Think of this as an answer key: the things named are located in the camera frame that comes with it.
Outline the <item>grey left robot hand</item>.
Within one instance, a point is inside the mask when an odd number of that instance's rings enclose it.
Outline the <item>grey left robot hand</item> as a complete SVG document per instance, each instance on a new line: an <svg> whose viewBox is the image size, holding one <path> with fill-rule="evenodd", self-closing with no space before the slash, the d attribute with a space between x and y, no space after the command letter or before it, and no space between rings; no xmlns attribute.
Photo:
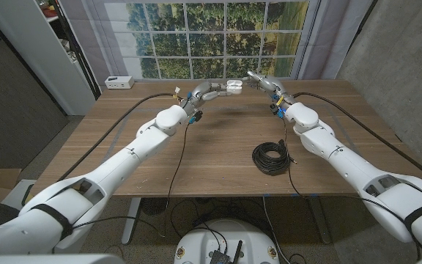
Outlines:
<svg viewBox="0 0 422 264"><path fill-rule="evenodd" d="M217 97L230 96L233 92L228 91L225 84L205 81L200 83L189 95L179 104L188 117L192 117L201 106L207 101Z"/></svg>

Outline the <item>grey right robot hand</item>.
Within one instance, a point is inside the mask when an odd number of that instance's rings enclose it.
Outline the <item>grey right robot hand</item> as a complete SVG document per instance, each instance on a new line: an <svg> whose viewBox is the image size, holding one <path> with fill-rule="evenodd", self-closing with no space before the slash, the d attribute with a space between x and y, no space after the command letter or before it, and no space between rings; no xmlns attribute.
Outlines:
<svg viewBox="0 0 422 264"><path fill-rule="evenodd" d="M247 74L248 80L255 83L256 88L265 92L272 100L270 110L274 115L283 114L296 103L294 97L287 93L283 84L276 77L257 74L251 70Z"/></svg>

